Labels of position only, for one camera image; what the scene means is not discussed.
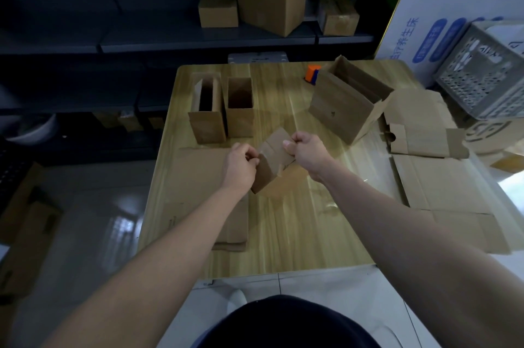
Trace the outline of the person's right hand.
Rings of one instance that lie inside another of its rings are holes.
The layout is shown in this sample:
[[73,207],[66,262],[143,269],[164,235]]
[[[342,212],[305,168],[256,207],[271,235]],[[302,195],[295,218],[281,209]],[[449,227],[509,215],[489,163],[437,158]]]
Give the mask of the person's right hand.
[[314,181],[323,183],[325,173],[334,162],[333,157],[317,135],[303,131],[295,133],[305,134],[305,155],[301,158],[295,158],[295,160]]

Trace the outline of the person's left hand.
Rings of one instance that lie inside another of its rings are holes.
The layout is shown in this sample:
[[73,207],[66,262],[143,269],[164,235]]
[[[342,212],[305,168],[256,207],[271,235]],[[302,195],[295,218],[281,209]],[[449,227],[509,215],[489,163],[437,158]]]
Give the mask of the person's left hand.
[[242,156],[242,143],[233,144],[224,161],[221,188],[241,199],[254,184],[256,169]]

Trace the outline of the person's right forearm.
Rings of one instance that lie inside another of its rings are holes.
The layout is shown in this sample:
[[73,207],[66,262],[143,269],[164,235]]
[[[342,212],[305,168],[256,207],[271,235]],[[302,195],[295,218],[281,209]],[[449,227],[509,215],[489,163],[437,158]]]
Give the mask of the person's right forearm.
[[524,348],[523,280],[337,161],[322,160],[314,173],[442,347]]

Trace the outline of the person's left forearm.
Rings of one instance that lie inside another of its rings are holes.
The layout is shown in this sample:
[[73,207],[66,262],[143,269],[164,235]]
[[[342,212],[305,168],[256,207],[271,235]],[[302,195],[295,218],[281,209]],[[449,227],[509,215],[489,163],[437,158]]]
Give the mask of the person's left forearm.
[[220,187],[100,286],[42,348],[155,348],[246,193],[239,186]]

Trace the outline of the wide open cardboard box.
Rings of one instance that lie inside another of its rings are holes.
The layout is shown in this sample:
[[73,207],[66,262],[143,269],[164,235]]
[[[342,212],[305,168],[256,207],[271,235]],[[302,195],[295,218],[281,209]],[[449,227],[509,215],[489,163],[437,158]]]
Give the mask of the wide open cardboard box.
[[339,55],[319,69],[309,112],[346,144],[368,133],[394,89]]

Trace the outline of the grey plastic container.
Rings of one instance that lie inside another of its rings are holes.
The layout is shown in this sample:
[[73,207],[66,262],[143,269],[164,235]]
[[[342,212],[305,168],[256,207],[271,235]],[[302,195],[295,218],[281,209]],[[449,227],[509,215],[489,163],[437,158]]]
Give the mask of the grey plastic container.
[[287,63],[289,59],[284,51],[231,53],[227,56],[228,64],[251,63]]

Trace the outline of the flat die-cut cardboard sheet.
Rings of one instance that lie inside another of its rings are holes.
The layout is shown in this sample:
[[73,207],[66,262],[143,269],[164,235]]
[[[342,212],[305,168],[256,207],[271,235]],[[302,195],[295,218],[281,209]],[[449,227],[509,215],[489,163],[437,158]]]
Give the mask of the flat die-cut cardboard sheet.
[[440,93],[416,88],[396,90],[383,115],[391,153],[469,158],[465,130],[456,126]]

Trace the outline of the taped small cardboard box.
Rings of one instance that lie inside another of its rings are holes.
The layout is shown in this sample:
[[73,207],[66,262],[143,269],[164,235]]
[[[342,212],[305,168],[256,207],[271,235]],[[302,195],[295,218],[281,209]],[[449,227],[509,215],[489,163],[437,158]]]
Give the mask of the taped small cardboard box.
[[351,37],[359,21],[351,0],[318,0],[318,24],[324,36]]

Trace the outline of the small closed cardboard box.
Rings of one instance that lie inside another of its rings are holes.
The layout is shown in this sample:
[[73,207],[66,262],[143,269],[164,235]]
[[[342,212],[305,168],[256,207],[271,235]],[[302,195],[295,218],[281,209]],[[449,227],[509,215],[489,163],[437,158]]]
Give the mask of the small closed cardboard box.
[[239,26],[236,0],[200,0],[198,11],[202,28],[237,28]]

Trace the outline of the large flat cardboard sheet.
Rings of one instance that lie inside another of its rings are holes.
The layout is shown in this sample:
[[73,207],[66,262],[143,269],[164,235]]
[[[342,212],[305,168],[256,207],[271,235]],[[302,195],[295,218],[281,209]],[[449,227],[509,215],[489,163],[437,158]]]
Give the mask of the large flat cardboard sheet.
[[393,154],[409,206],[457,240],[489,254],[510,247],[464,160]]

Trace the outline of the person's dark clothing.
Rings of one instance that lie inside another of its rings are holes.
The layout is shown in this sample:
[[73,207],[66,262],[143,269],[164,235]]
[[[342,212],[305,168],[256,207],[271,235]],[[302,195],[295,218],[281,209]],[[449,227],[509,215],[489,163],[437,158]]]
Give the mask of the person's dark clothing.
[[290,296],[255,300],[229,313],[191,348],[381,348],[361,325],[324,305]]

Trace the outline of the dark metal shelving unit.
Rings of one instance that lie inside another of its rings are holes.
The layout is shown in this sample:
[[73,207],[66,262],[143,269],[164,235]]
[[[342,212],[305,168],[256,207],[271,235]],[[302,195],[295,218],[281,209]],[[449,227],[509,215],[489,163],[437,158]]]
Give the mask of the dark metal shelving unit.
[[[160,133],[149,115],[168,109],[178,67],[226,63],[240,50],[286,50],[293,61],[333,54],[303,22],[287,38],[243,21],[202,28],[199,0],[0,0],[0,117],[56,115],[41,144],[22,148],[44,165],[153,159]],[[357,0],[367,55],[376,0]]]

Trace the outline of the large white printed carton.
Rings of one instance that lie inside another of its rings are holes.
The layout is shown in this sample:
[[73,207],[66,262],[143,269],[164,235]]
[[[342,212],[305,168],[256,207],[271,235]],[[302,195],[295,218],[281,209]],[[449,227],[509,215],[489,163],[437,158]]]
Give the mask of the large white printed carton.
[[523,19],[524,0],[399,0],[375,59],[401,60],[429,86],[472,22]]

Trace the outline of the white bowl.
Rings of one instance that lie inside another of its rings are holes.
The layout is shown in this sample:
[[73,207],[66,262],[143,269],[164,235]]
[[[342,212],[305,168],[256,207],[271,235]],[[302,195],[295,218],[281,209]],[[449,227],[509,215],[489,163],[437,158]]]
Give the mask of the white bowl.
[[36,146],[52,139],[59,130],[56,114],[32,114],[7,127],[4,139],[19,146]]

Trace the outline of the flattened cardboard on floor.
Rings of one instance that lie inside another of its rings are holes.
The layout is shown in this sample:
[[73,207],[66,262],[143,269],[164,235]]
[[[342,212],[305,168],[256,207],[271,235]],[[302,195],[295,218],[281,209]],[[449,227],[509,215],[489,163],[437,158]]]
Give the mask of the flattened cardboard on floor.
[[41,172],[35,162],[0,166],[0,305],[33,290],[62,218],[35,192]]

